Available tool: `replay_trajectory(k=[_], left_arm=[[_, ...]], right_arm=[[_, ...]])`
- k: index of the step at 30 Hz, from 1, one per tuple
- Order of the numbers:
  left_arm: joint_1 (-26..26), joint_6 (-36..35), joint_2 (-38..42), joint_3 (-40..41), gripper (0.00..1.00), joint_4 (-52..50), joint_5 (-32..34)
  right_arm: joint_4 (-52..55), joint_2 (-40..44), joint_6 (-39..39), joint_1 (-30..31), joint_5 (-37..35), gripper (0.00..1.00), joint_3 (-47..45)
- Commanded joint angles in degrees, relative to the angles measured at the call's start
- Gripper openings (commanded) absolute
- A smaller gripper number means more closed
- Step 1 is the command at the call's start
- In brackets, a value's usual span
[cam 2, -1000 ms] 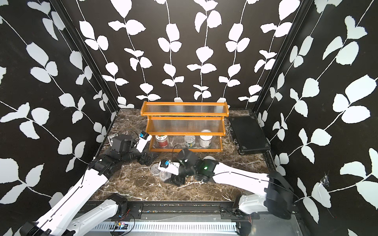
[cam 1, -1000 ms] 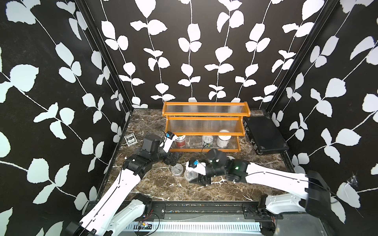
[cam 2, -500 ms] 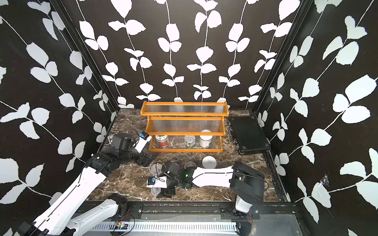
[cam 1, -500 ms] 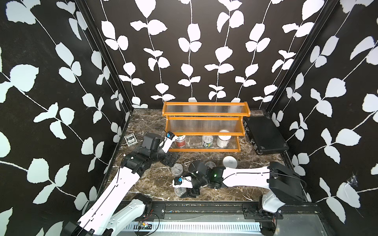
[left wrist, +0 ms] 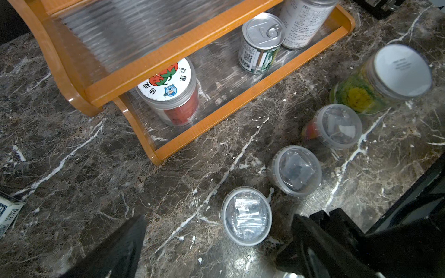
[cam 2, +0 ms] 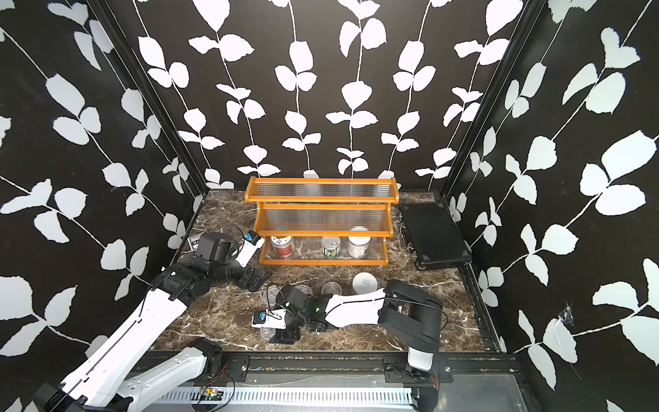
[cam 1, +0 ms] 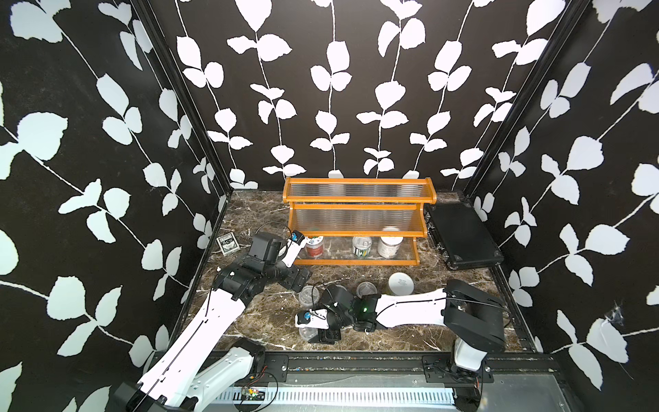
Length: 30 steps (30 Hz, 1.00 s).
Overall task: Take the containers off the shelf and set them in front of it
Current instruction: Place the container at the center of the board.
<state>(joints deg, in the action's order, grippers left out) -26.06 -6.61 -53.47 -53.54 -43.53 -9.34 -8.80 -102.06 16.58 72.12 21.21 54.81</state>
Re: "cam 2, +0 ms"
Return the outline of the small clear seed jar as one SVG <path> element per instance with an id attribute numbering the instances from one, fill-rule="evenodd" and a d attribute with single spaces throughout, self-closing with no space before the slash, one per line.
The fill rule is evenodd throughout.
<path id="1" fill-rule="evenodd" d="M 263 327 L 259 329 L 259 333 L 262 339 L 266 342 L 270 342 L 276 336 L 276 329 Z"/>

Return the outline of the white green label jar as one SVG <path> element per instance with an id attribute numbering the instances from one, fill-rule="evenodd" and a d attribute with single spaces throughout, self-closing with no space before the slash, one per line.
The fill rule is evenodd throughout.
<path id="1" fill-rule="evenodd" d="M 371 273 L 361 272 L 353 278 L 352 287 L 357 295 L 366 295 L 376 292 L 379 288 L 379 283 Z"/>

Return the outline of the clear jar purple seeds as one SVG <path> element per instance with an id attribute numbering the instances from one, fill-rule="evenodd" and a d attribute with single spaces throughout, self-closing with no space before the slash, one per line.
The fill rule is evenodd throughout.
<path id="1" fill-rule="evenodd" d="M 281 288 L 274 283 L 269 284 L 261 293 L 262 301 L 267 309 L 272 309 L 276 306 L 276 299 L 280 294 Z"/>

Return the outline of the clear jar yellow label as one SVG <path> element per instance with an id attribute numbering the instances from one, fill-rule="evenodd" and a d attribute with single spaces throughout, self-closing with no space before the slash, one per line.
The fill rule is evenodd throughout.
<path id="1" fill-rule="evenodd" d="M 298 284 L 295 285 L 295 288 L 298 289 L 300 292 L 302 292 L 305 295 L 313 296 L 312 289 L 305 284 Z"/>

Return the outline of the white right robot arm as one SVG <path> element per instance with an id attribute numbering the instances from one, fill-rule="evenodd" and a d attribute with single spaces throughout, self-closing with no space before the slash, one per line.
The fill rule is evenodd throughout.
<path id="1" fill-rule="evenodd" d="M 303 329 L 323 333 L 353 325 L 380 326 L 407 346 L 410 367 L 429 372 L 439 352 L 443 317 L 439 299 L 399 280 L 368 294 L 319 298 L 286 285 L 274 307 L 254 312 L 252 327 L 273 330 L 271 343 L 292 344 Z"/>

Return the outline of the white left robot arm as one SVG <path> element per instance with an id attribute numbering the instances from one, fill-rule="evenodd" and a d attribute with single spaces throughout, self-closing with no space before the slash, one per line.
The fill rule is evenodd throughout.
<path id="1" fill-rule="evenodd" d="M 36 391 L 37 410 L 142 411 L 190 379 L 221 377 L 222 350 L 203 337 L 149 371 L 135 378 L 129 374 L 161 333 L 211 288 L 235 283 L 259 290 L 268 276 L 249 262 L 264 243 L 252 230 L 241 242 L 225 233 L 203 234 L 187 260 L 156 276 L 135 311 L 91 357 L 57 386 L 44 384 Z"/>

